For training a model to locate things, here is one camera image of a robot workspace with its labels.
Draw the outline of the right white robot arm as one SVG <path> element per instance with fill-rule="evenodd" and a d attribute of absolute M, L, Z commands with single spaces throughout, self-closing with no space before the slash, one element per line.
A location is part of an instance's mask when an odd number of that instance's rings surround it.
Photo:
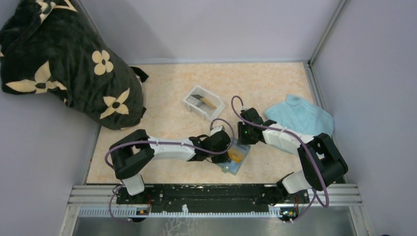
<path fill-rule="evenodd" d="M 347 163 L 328 134 L 297 133 L 273 120 L 264 121 L 254 108 L 242 110 L 240 117 L 240 145 L 262 142 L 299 157 L 301 170 L 277 182 L 277 197 L 280 201 L 289 203 L 301 190 L 313 188 L 323 191 L 348 172 Z"/>

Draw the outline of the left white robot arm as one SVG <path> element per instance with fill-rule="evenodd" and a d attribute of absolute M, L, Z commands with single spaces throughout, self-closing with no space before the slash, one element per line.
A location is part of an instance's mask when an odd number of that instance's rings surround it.
<path fill-rule="evenodd" d="M 232 137 L 222 129 L 210 135 L 183 140 L 160 139 L 139 129 L 113 144 L 104 159 L 125 186 L 128 197 L 140 204 L 148 196 L 140 171 L 150 161 L 177 159 L 201 162 L 211 158 L 214 163 L 222 163 L 229 161 L 228 150 L 231 147 Z"/>

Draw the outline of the translucent white plastic bin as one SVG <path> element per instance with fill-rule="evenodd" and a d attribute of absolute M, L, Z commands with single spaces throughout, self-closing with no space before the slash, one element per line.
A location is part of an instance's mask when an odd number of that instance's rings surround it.
<path fill-rule="evenodd" d="M 213 121 L 218 118 L 226 105 L 222 98 L 206 88 L 196 85 L 183 99 L 188 111 L 202 119 Z"/>

